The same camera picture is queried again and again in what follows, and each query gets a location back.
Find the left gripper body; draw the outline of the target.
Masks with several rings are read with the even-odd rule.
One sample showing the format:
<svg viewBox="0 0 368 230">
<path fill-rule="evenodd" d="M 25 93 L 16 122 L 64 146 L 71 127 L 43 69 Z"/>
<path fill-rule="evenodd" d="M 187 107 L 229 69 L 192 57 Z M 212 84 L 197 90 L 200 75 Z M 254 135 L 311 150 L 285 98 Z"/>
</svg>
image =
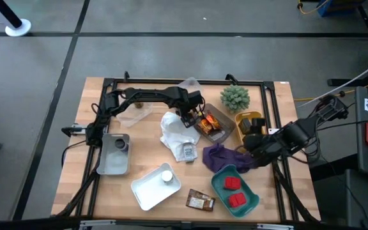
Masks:
<svg viewBox="0 0 368 230">
<path fill-rule="evenodd" d="M 179 112 L 182 116 L 191 112 L 199 113 L 203 104 L 204 99 L 200 91 L 193 91 L 191 93 L 186 91 L 179 100 Z"/>
</svg>

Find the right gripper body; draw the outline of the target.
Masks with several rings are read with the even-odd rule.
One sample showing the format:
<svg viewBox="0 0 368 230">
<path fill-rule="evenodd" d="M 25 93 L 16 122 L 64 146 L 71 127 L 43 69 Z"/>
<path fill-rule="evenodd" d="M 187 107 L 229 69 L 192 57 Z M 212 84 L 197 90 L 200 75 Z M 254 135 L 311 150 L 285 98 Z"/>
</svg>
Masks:
<svg viewBox="0 0 368 230">
<path fill-rule="evenodd" d="M 254 165 L 256 167 L 266 166 L 287 150 L 287 144 L 283 134 L 275 133 L 266 135 L 261 142 L 252 149 L 251 154 L 254 159 Z"/>
</svg>

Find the brown orange spice packet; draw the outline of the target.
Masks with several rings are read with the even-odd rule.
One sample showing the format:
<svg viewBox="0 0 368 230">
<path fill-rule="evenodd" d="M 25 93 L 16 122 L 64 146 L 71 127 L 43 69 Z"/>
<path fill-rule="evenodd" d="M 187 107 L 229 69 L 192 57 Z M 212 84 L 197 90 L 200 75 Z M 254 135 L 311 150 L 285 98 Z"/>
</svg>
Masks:
<svg viewBox="0 0 368 230">
<path fill-rule="evenodd" d="M 210 125 L 214 130 L 220 130 L 222 128 L 218 119 L 213 114 L 209 113 L 206 119 L 208 120 L 208 122 L 210 123 Z"/>
<path fill-rule="evenodd" d="M 200 128 L 201 132 L 206 135 L 208 135 L 213 130 L 211 123 L 206 118 L 202 119 L 198 123 L 198 127 Z"/>
</svg>

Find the dark green spice tin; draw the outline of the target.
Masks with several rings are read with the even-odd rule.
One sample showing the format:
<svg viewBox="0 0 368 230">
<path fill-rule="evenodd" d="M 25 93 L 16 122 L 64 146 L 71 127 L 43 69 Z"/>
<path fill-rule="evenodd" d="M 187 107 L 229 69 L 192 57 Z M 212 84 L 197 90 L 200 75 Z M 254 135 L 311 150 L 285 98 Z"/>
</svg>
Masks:
<svg viewBox="0 0 368 230">
<path fill-rule="evenodd" d="M 238 124 L 238 128 L 243 135 L 247 135 L 250 132 L 251 123 L 248 118 L 243 118 Z"/>
</svg>

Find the white cloth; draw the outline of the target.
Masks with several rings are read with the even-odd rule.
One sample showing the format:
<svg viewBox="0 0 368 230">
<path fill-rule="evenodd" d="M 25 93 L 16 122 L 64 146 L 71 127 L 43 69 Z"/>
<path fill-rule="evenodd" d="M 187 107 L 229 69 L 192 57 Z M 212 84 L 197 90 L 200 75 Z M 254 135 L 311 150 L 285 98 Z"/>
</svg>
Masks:
<svg viewBox="0 0 368 230">
<path fill-rule="evenodd" d="M 160 141 L 171 150 L 177 162 L 185 162 L 183 154 L 183 145 L 199 142 L 200 133 L 193 127 L 186 128 L 178 115 L 172 112 L 166 112 L 161 120 L 160 127 L 162 136 Z"/>
</svg>

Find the clear labelled spice bottle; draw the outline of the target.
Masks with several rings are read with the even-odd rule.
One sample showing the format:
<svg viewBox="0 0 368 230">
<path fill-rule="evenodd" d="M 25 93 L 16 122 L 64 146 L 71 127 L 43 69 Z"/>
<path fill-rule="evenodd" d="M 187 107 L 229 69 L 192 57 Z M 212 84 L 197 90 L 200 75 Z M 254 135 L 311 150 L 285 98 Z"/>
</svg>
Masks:
<svg viewBox="0 0 368 230">
<path fill-rule="evenodd" d="M 193 162 L 197 158 L 197 151 L 194 144 L 188 142 L 183 145 L 183 154 L 186 162 Z"/>
</svg>

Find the red spice box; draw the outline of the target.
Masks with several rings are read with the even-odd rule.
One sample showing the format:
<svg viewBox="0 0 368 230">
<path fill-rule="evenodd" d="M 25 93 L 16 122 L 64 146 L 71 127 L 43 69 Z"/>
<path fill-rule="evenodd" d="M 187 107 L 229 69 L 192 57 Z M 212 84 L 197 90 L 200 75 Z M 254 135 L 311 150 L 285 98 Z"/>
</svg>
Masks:
<svg viewBox="0 0 368 230">
<path fill-rule="evenodd" d="M 241 179 L 234 176 L 227 176 L 224 180 L 226 190 L 239 190 L 241 188 Z"/>
<path fill-rule="evenodd" d="M 229 205 L 231 208 L 238 208 L 246 204 L 247 200 L 244 193 L 236 193 L 229 196 Z"/>
</svg>

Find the dark spice jar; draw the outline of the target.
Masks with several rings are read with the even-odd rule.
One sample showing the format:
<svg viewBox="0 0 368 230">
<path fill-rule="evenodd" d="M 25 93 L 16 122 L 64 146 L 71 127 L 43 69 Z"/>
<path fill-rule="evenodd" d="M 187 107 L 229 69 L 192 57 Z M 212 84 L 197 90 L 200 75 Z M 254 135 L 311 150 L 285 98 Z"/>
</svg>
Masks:
<svg viewBox="0 0 368 230">
<path fill-rule="evenodd" d="M 121 151 L 121 152 L 127 152 L 128 151 L 128 144 L 124 139 L 121 139 L 121 138 L 116 139 L 114 141 L 114 145 L 115 145 L 115 148 L 118 151 Z"/>
</svg>

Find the yellow plastic tray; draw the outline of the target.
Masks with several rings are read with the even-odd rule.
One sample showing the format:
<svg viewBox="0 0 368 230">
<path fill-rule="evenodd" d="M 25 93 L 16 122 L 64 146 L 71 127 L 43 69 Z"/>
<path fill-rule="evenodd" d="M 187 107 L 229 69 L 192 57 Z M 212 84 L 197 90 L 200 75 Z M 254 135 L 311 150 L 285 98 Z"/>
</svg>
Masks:
<svg viewBox="0 0 368 230">
<path fill-rule="evenodd" d="M 237 125 L 237 132 L 238 132 L 238 137 L 240 138 L 241 140 L 241 146 L 237 149 L 237 151 L 239 151 L 240 153 L 246 153 L 248 152 L 247 150 L 245 150 L 243 148 L 243 138 L 246 136 L 246 135 L 243 135 L 241 132 L 240 132 L 240 129 L 238 128 L 238 124 L 239 122 L 241 121 L 241 119 L 243 118 L 248 118 L 250 123 L 251 123 L 251 119 L 252 118 L 263 118 L 262 115 L 259 113 L 259 112 L 256 112 L 256 111 L 252 111 L 252 112 L 241 112 L 239 114 L 236 115 L 235 117 L 235 121 L 236 121 L 236 125 Z M 265 130 L 266 126 L 263 127 L 263 134 L 258 134 L 258 142 L 266 135 L 266 130 Z"/>
</svg>

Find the grey brown translucent tray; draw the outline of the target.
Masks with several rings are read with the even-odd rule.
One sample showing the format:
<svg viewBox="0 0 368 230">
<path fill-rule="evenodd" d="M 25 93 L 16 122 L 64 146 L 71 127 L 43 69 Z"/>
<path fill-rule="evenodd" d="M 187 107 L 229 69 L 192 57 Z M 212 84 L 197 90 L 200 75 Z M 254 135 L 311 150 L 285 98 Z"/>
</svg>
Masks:
<svg viewBox="0 0 368 230">
<path fill-rule="evenodd" d="M 206 134 L 200 126 L 200 119 L 197 121 L 195 129 L 210 142 L 221 144 L 231 135 L 232 131 L 235 129 L 236 124 L 229 116 L 225 115 L 223 112 L 218 110 L 214 105 L 210 103 L 207 103 L 204 109 L 204 114 L 208 112 L 210 112 L 211 115 L 218 121 L 220 129 L 213 129 L 208 134 Z"/>
</svg>

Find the green spiky ball plant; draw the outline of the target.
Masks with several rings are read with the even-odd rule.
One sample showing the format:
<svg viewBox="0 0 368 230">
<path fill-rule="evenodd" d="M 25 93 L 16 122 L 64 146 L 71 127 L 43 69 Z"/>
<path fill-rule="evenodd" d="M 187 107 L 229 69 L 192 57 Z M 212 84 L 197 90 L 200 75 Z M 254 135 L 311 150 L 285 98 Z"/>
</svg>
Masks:
<svg viewBox="0 0 368 230">
<path fill-rule="evenodd" d="M 249 108 L 249 91 L 238 85 L 230 85 L 220 92 L 220 100 L 230 113 L 237 113 Z"/>
</svg>

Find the purple cloth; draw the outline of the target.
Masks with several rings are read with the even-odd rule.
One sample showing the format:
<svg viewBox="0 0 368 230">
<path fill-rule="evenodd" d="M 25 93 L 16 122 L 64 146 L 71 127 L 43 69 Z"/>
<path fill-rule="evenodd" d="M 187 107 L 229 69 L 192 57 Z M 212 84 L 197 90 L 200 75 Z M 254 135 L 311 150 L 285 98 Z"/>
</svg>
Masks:
<svg viewBox="0 0 368 230">
<path fill-rule="evenodd" d="M 249 154 L 226 148 L 223 144 L 203 148 L 203 164 L 214 173 L 228 165 L 234 165 L 239 173 L 258 168 L 257 162 Z"/>
</svg>

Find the teal plastic tray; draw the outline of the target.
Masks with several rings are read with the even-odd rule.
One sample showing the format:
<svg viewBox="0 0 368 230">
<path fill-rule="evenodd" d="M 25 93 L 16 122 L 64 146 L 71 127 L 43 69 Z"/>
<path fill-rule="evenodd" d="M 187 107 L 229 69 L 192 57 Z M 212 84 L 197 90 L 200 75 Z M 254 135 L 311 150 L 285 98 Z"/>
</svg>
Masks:
<svg viewBox="0 0 368 230">
<path fill-rule="evenodd" d="M 227 176 L 234 176 L 241 179 L 241 188 L 239 190 L 226 190 L 224 188 L 224 180 Z M 214 174 L 211 179 L 211 185 L 217 197 L 222 201 L 229 213 L 236 217 L 242 218 L 254 210 L 259 204 L 259 196 L 255 194 L 247 185 L 240 173 L 236 170 L 234 165 L 228 165 Z M 229 196 L 236 193 L 244 193 L 246 197 L 246 204 L 238 208 L 231 208 L 229 205 Z"/>
</svg>

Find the brown packet white label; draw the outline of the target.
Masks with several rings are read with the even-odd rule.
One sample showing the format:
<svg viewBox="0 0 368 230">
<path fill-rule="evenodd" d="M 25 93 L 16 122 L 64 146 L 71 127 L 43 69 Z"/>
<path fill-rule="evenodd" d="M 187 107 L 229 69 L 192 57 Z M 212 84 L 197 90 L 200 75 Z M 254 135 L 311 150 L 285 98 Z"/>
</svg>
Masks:
<svg viewBox="0 0 368 230">
<path fill-rule="evenodd" d="M 185 206 L 203 211 L 213 211 L 215 198 L 200 191 L 190 189 Z"/>
</svg>

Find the white plastic tray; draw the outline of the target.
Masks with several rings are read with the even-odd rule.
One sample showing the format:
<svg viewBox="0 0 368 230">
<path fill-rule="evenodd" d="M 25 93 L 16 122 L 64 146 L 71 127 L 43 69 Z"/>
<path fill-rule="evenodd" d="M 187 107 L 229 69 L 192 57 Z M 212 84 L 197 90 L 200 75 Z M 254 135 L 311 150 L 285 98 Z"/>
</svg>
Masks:
<svg viewBox="0 0 368 230">
<path fill-rule="evenodd" d="M 164 183 L 161 179 L 161 173 L 165 170 L 169 170 L 173 174 L 173 180 L 170 183 Z M 152 209 L 177 193 L 180 188 L 181 182 L 169 163 L 163 163 L 155 170 L 131 183 L 132 192 L 140 208 L 144 211 Z"/>
</svg>

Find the grey plastic bin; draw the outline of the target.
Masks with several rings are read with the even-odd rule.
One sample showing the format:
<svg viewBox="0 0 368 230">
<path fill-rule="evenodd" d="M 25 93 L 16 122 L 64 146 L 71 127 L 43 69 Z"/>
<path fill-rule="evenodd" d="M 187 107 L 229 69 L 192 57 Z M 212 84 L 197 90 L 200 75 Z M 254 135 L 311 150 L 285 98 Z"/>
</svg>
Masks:
<svg viewBox="0 0 368 230">
<path fill-rule="evenodd" d="M 115 148 L 114 141 L 119 138 L 127 142 L 127 152 L 121 152 Z M 128 174 L 130 152 L 130 136 L 128 134 L 104 134 L 102 138 L 102 152 L 96 172 L 100 175 L 108 176 Z"/>
</svg>

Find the dark grey cabinet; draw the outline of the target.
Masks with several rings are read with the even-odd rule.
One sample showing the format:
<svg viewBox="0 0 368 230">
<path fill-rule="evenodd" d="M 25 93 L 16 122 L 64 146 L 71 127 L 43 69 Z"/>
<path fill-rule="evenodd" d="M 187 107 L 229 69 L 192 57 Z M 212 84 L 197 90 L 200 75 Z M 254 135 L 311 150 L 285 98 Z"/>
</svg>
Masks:
<svg viewBox="0 0 368 230">
<path fill-rule="evenodd" d="M 368 229 L 368 174 L 347 169 L 344 175 L 347 225 Z"/>
</svg>

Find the blue box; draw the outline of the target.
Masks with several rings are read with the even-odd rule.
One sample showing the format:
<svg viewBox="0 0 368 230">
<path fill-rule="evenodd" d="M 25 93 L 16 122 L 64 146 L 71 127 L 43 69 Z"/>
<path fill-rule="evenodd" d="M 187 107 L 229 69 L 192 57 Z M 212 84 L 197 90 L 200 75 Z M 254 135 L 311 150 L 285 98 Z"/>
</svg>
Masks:
<svg viewBox="0 0 368 230">
<path fill-rule="evenodd" d="M 353 13 L 365 0 L 320 0 L 317 12 L 322 17 Z"/>
</svg>

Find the black metal table frame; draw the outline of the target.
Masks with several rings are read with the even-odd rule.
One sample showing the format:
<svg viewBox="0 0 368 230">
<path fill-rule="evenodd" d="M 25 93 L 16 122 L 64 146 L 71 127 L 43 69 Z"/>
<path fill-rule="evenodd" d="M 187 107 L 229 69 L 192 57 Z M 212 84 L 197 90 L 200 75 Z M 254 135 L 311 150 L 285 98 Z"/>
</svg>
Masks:
<svg viewBox="0 0 368 230">
<path fill-rule="evenodd" d="M 100 101 L 103 86 L 117 88 L 148 88 L 164 89 L 177 85 L 184 80 L 178 79 L 133 79 L 130 78 L 87 77 L 75 122 L 87 125 L 95 118 L 91 104 Z M 225 111 L 221 104 L 220 92 L 234 80 L 198 80 L 202 85 L 202 95 L 206 103 L 214 105 L 231 119 L 234 114 Z M 249 89 L 251 97 L 249 109 L 270 118 L 269 127 L 278 128 L 297 119 L 295 105 L 288 82 L 249 81 L 238 80 L 238 84 Z M 177 163 L 170 151 L 164 147 L 159 138 L 162 135 L 160 120 L 168 108 L 163 103 L 154 103 L 153 112 L 140 120 L 134 126 L 125 128 L 116 118 L 110 123 L 109 132 L 128 134 L 132 139 L 132 153 L 130 170 L 124 176 L 100 176 L 83 195 L 78 209 L 73 215 L 91 215 L 94 219 L 115 220 L 116 224 L 157 225 L 157 226 L 218 226 L 249 223 L 280 224 L 283 219 L 293 220 L 292 205 L 287 194 L 278 199 L 279 186 L 273 177 L 271 165 L 251 170 L 242 175 L 247 185 L 259 197 L 259 204 L 243 218 L 236 218 L 230 214 L 223 203 L 217 199 L 212 212 L 201 211 L 185 206 L 189 190 L 195 189 L 210 196 L 215 196 L 211 187 L 213 173 L 202 163 L 202 154 L 193 164 Z M 98 149 L 92 153 L 89 146 L 77 145 L 67 151 L 65 164 L 56 191 L 51 214 L 58 214 L 75 196 L 87 174 L 93 169 Z M 131 189 L 131 183 L 142 178 L 163 163 L 171 165 L 181 181 L 181 188 L 171 197 L 157 204 L 148 211 L 140 208 Z M 314 187 L 311 180 L 309 166 L 290 159 L 289 175 L 293 189 L 310 214 L 320 219 L 320 213 Z"/>
</svg>

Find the silver metal rail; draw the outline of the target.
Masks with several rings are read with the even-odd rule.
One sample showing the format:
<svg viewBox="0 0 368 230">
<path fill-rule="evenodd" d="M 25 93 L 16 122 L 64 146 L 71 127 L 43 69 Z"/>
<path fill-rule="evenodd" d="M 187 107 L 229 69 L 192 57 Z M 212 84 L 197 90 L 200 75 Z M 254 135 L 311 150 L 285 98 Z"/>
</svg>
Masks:
<svg viewBox="0 0 368 230">
<path fill-rule="evenodd" d="M 239 223 L 239 222 L 191 222 L 191 221 L 150 221 L 150 220 L 82 220 L 80 227 L 96 226 L 144 226 L 144 227 L 177 227 L 184 230 L 195 228 L 221 228 L 236 227 L 260 230 L 296 230 L 292 225 L 264 224 L 264 223 Z"/>
</svg>

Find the black post white base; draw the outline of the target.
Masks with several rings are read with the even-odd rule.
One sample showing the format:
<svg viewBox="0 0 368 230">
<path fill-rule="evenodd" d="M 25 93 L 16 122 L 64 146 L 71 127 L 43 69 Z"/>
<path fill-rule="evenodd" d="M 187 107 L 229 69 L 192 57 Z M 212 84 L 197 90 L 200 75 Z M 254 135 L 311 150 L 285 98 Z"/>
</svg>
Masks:
<svg viewBox="0 0 368 230">
<path fill-rule="evenodd" d="M 20 37 L 28 34 L 31 30 L 31 22 L 20 18 L 4 0 L 0 0 L 0 15 L 5 25 L 5 33 L 11 37 Z"/>
</svg>

